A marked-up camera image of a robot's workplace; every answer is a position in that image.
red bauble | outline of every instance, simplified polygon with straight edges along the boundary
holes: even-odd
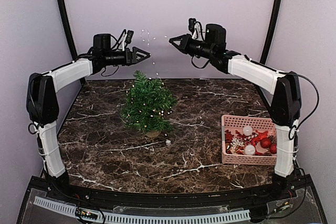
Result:
[[[262,146],[262,148],[270,148],[271,147],[271,141],[270,139],[268,139],[267,137],[266,138],[263,138],[261,141],[260,141],[260,145]]]
[[[272,154],[276,154],[277,153],[277,144],[272,144],[271,147],[269,148],[269,152],[271,152]]]

pink basket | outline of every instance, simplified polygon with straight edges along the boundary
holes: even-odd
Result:
[[[246,116],[223,115],[222,116],[222,162],[224,164],[239,165],[275,165],[276,156],[247,156],[239,154],[228,154],[225,148],[225,131],[236,130],[243,133],[244,126],[249,125],[253,130],[259,132],[268,131],[269,134],[276,136],[276,129],[269,118],[250,118]]]

black cable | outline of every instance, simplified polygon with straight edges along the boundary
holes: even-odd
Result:
[[[105,67],[104,71],[100,75],[103,76],[103,77],[112,76],[112,75],[114,75],[119,70],[119,68],[120,68],[120,66],[117,66],[117,69],[112,74],[108,74],[107,76],[104,76],[103,73],[106,72],[106,67]]]
[[[115,44],[113,45],[113,47],[111,47],[111,50],[113,50],[116,46],[117,48],[119,47],[120,45],[120,40],[122,38],[122,36],[126,33],[126,29],[124,29],[121,33],[121,35],[119,36],[119,38],[116,40]]]
[[[203,36],[203,28],[202,28],[202,24],[201,24],[201,22],[199,22],[199,21],[197,21],[197,22],[195,22],[195,24],[199,24],[199,28],[200,28],[200,30],[201,30],[201,38],[202,38],[202,41],[205,41],[205,39],[204,39],[204,36]]]
[[[194,56],[191,58],[191,64],[195,67],[195,68],[198,68],[198,69],[203,69],[203,68],[205,68],[206,66],[208,66],[208,64],[209,64],[209,62],[210,62],[210,60],[208,60],[202,67],[199,67],[199,66],[197,66],[195,63],[194,63]]]
[[[269,67],[269,66],[266,66],[266,65],[264,65],[264,64],[262,64],[262,63],[260,63],[260,62],[256,62],[256,61],[253,61],[253,60],[251,60],[247,55],[244,55],[244,57],[248,60],[248,61],[250,61],[250,62],[252,62],[252,63],[254,63],[254,64],[257,64],[257,65],[260,65],[260,66],[263,66],[263,67],[265,67],[265,68],[267,68],[267,69],[270,69],[270,70],[272,70],[272,71],[275,71],[275,72],[277,72],[277,70],[276,69],[274,69],[274,68],[271,68],[271,67]],[[295,137],[295,135],[296,134],[294,134],[292,137],[291,137],[291,132],[295,129],[295,131],[298,131],[299,130],[299,127],[309,118],[309,117],[311,117],[314,113],[315,113],[315,111],[316,111],[316,109],[317,109],[317,107],[319,106],[319,103],[320,103],[320,94],[319,94],[319,90],[318,90],[318,88],[316,87],[316,85],[308,78],[308,77],[305,77],[305,76],[303,76],[303,75],[301,75],[301,74],[297,74],[297,73],[287,73],[287,72],[279,72],[280,74],[289,74],[289,75],[291,75],[291,76],[297,76],[297,77],[300,77],[300,78],[303,78],[303,79],[305,79],[305,80],[307,80],[313,87],[314,87],[314,89],[315,89],[315,92],[316,92],[316,96],[317,96],[317,100],[316,100],[316,105],[315,105],[315,107],[314,107],[314,109],[299,123],[299,125],[296,127],[295,125],[290,129],[290,132],[288,133],[288,138],[290,139],[290,140],[293,140],[294,139],[294,137]]]
[[[90,202],[88,202],[88,201],[85,201],[85,200],[82,200],[82,199],[79,199],[79,198],[75,198],[75,197],[71,197],[71,196],[69,196],[69,195],[66,195],[65,193],[63,193],[63,192],[62,192],[62,191],[61,191],[61,190],[54,184],[54,182],[52,182],[52,181],[50,181],[50,182],[51,182],[52,185],[56,188],[56,190],[57,190],[59,193],[61,193],[62,195],[64,195],[65,197],[67,197],[67,198],[69,198],[69,199],[77,200],[77,201],[79,201],[79,202],[83,202],[83,203],[85,203],[85,204],[89,204],[89,205],[91,205],[93,208],[95,208],[97,211],[99,211],[99,212],[101,213],[102,217],[103,217],[103,222],[102,222],[102,224],[105,224],[106,217],[105,217],[103,211],[102,211],[99,207],[97,207],[95,204],[90,203]]]
[[[316,111],[316,109],[317,109],[317,107],[319,106],[319,103],[320,103],[320,94],[319,94],[319,90],[317,89],[317,87],[316,87],[316,85],[309,79],[309,78],[307,78],[307,77],[305,77],[305,76],[303,76],[303,75],[301,75],[301,74],[297,74],[297,73],[286,73],[286,72],[279,72],[280,74],[289,74],[289,75],[291,75],[291,76],[297,76],[297,77],[300,77],[300,78],[303,78],[303,79],[305,79],[305,80],[307,80],[313,87],[314,87],[314,89],[315,89],[315,92],[316,92],[316,96],[317,96],[317,100],[316,100],[316,105],[315,105],[315,107],[314,107],[314,109],[299,123],[299,125],[298,125],[298,127],[296,127],[296,126],[294,126],[294,127],[292,127],[291,128],[291,130],[290,130],[290,132],[288,133],[289,134],[289,139],[290,140],[293,140],[294,139],[294,137],[295,137],[295,135],[296,134],[294,134],[293,135],[293,137],[291,137],[290,135],[291,135],[291,132],[292,132],[292,130],[293,130],[293,128],[295,128],[295,131],[298,131],[299,130],[299,128],[300,128],[300,126],[309,118],[309,117],[311,117],[314,113],[315,113],[315,111]]]
[[[271,212],[271,213],[269,213],[268,215],[264,215],[264,216],[250,216],[251,217],[251,220],[253,220],[253,219],[255,219],[255,220],[259,220],[259,219],[282,219],[282,218],[285,218],[285,217],[288,217],[288,216],[290,216],[290,215],[292,215],[292,214],[294,214],[301,206],[302,206],[302,204],[303,204],[303,202],[305,201],[305,198],[306,198],[306,194],[307,194],[307,177],[306,177],[306,173],[304,172],[305,170],[303,169],[303,168],[300,168],[300,167],[296,167],[296,169],[298,169],[298,170],[301,170],[302,171],[302,173],[303,173],[303,176],[305,177],[305,181],[304,181],[304,195],[303,195],[303,198],[302,198],[302,201],[301,201],[301,203],[299,204],[299,206],[296,208],[296,209],[294,209],[292,212],[290,212],[290,213],[288,213],[288,214],[286,214],[286,215],[284,215],[284,216],[278,216],[278,217],[270,217],[271,215],[273,215],[273,214],[275,214],[275,212]]]
[[[115,38],[115,36],[113,36],[112,34],[110,34],[111,37],[117,42],[118,40]]]

artificial pine tree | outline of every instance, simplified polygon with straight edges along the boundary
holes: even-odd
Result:
[[[134,84],[127,91],[125,107],[121,111],[126,126],[144,133],[170,131],[172,126],[164,116],[172,113],[172,106],[176,104],[173,94],[160,79],[148,79],[138,70],[134,77]]]

dark marble surface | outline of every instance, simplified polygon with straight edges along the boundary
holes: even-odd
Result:
[[[59,134],[73,185],[133,193],[202,193],[270,183],[271,166],[223,165],[221,116],[267,117],[244,80],[165,80],[177,97],[168,136],[124,127],[131,81],[85,84]],[[166,139],[172,144],[167,146]]]

